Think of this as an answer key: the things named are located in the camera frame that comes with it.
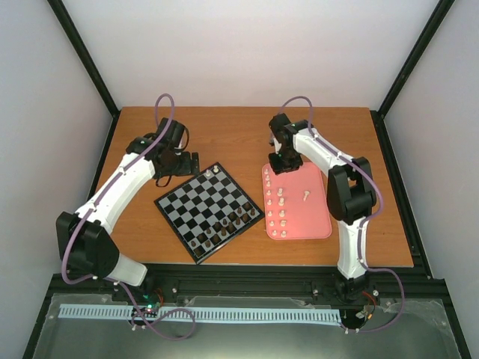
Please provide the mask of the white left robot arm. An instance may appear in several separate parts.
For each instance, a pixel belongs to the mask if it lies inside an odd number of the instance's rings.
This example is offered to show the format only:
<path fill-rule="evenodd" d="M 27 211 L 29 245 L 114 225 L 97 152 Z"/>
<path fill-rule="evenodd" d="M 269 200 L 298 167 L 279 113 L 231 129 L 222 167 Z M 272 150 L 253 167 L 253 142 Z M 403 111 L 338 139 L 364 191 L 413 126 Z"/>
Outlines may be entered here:
<path fill-rule="evenodd" d="M 155 132 L 135 138 L 113 174 L 97 193 L 75 212 L 62 212 L 55 223 L 61 274 L 74 284 L 67 269 L 79 269 L 85 279 L 109 279 L 129 284 L 139 301 L 151 299 L 156 283 L 147 267 L 122 254 L 112 239 L 125 208 L 150 180 L 183 177 L 199 172 L 199 155 L 187 151 L 189 130 L 164 117 Z"/>

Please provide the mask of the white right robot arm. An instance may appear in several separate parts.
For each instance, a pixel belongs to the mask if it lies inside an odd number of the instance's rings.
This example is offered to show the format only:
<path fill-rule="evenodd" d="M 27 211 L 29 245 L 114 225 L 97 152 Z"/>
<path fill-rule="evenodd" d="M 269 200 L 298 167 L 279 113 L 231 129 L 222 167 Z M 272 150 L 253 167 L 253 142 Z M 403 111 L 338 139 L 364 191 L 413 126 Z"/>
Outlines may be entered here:
<path fill-rule="evenodd" d="M 286 114 L 269 122 L 268 155 L 272 172 L 282 176 L 299 170 L 305 156 L 327 176 L 326 204 L 338 222 L 340 253 L 335 292 L 343 303 L 351 303 L 367 287 L 366 235 L 373 207 L 381 196 L 372 179 L 370 162 L 353 158 L 329 143 L 307 120 L 293 123 Z"/>

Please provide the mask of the pink plastic tray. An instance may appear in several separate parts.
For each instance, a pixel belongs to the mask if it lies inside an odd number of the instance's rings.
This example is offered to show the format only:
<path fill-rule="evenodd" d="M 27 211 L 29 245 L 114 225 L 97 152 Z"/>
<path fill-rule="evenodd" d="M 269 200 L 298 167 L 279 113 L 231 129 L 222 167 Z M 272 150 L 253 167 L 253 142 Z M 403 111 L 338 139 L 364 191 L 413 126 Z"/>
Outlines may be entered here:
<path fill-rule="evenodd" d="M 265 168 L 269 169 L 271 186 L 266 187 Z M 274 240 L 303 240 L 303 239 L 326 239 L 332 233 L 332 224 L 329 210 L 326 204 L 326 193 L 323 177 L 320 169 L 313 163 L 306 162 L 297 171 L 275 175 L 269 164 L 262 168 L 263 201 L 266 213 L 266 233 Z M 283 188 L 284 206 L 279 206 L 277 191 Z M 303 201 L 304 190 L 311 193 L 306 201 Z M 272 205 L 267 206 L 266 201 L 272 200 Z M 279 212 L 285 211 L 283 218 Z M 273 216 L 268 217 L 267 212 L 273 211 Z M 286 226 L 281 227 L 280 221 L 285 220 Z M 275 222 L 274 227 L 269 227 L 270 221 Z M 272 236 L 272 231 L 277 230 L 278 235 Z M 280 237 L 282 230 L 287 231 L 285 239 Z"/>

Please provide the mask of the black and silver chessboard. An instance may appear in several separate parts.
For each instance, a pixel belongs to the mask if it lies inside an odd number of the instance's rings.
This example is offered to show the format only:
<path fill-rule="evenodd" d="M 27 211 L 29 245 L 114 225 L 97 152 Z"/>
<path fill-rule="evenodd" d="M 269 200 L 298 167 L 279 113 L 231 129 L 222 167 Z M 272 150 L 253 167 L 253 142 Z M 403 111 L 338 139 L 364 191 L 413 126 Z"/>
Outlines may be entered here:
<path fill-rule="evenodd" d="M 219 167 L 217 174 L 213 172 L 214 165 Z M 205 176 L 207 170 L 212 172 L 211 177 Z M 263 210 L 218 162 L 173 188 L 154 203 L 197 265 L 264 218 Z M 245 203 L 251 204 L 247 212 L 243 208 Z M 239 207 L 243 210 L 241 216 L 237 214 Z M 252 209 L 257 211 L 254 218 L 249 215 Z M 250 217 L 247 223 L 241 219 L 245 213 Z M 227 231 L 228 234 L 222 237 L 221 228 L 227 230 L 230 222 L 236 231 Z M 220 237 L 217 245 L 212 243 L 215 234 Z M 197 242 L 195 250 L 192 250 L 191 242 Z"/>

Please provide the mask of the black aluminium frame post left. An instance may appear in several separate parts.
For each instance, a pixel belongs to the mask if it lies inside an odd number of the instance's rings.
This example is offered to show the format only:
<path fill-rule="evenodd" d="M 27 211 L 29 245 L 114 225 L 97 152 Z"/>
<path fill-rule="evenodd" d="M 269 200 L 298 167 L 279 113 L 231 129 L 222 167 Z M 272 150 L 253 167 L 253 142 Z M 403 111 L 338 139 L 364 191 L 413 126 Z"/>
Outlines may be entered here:
<path fill-rule="evenodd" d="M 73 47 L 78 59 L 85 68 L 88 76 L 97 90 L 97 93 L 100 95 L 100 98 L 108 110 L 108 113 L 113 118 L 118 117 L 120 110 L 113 100 L 113 97 L 110 94 L 110 91 L 107 88 L 106 83 L 104 82 L 103 77 L 101 76 L 100 71 L 94 62 L 94 59 L 91 57 L 91 54 L 88 51 L 88 48 L 85 45 L 85 42 L 82 39 L 82 36 L 79 33 L 79 30 L 77 29 L 73 19 L 71 18 L 64 2 L 61 0 L 47 0 L 47 3 L 62 27 L 65 35 L 67 36 L 67 39 Z"/>

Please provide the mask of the black aluminium frame post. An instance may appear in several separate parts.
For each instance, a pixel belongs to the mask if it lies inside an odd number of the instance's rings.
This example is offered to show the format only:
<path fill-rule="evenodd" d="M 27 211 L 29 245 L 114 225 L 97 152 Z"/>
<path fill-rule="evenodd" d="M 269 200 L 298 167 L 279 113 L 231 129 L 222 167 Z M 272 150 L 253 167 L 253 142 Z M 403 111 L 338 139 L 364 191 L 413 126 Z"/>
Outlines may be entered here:
<path fill-rule="evenodd" d="M 104 82 L 103 77 L 101 76 L 100 71 L 94 62 L 94 59 L 91 57 L 91 54 L 88 51 L 88 48 L 85 45 L 85 42 L 82 39 L 82 36 L 79 33 L 79 30 L 77 29 L 73 19 L 71 18 L 64 2 L 61 0 L 47 0 L 47 3 L 62 27 L 65 35 L 67 36 L 67 39 L 73 47 L 78 59 L 85 68 L 88 76 L 97 90 L 97 93 L 100 95 L 100 98 L 108 110 L 108 113 L 113 118 L 118 117 L 120 110 L 113 100 L 113 97 L 110 94 L 110 91 L 107 88 L 106 83 Z"/>
<path fill-rule="evenodd" d="M 425 53 L 436 32 L 439 30 L 454 2 L 454 0 L 440 0 L 437 2 L 433 12 L 430 14 L 426 24 L 415 41 L 414 46 L 406 57 L 406 60 L 403 62 L 399 73 L 396 75 L 388 93 L 385 95 L 384 100 L 377 110 L 378 116 L 381 120 L 384 120 L 391 110 L 408 78 L 421 60 L 422 55 Z"/>

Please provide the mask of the black aluminium frame post right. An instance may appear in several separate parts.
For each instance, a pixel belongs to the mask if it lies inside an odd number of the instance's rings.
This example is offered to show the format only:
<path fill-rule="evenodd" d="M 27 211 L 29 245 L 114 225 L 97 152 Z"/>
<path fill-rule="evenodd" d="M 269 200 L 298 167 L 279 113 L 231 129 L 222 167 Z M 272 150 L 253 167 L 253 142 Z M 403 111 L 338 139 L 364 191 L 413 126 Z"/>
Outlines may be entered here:
<path fill-rule="evenodd" d="M 384 120 L 391 110 L 408 78 L 421 60 L 422 55 L 425 53 L 436 32 L 439 30 L 454 2 L 454 0 L 440 0 L 437 2 L 433 12 L 430 14 L 426 24 L 415 41 L 414 46 L 406 57 L 406 60 L 403 62 L 399 73 L 396 75 L 388 93 L 385 95 L 384 100 L 377 110 L 378 116 L 381 120 Z"/>

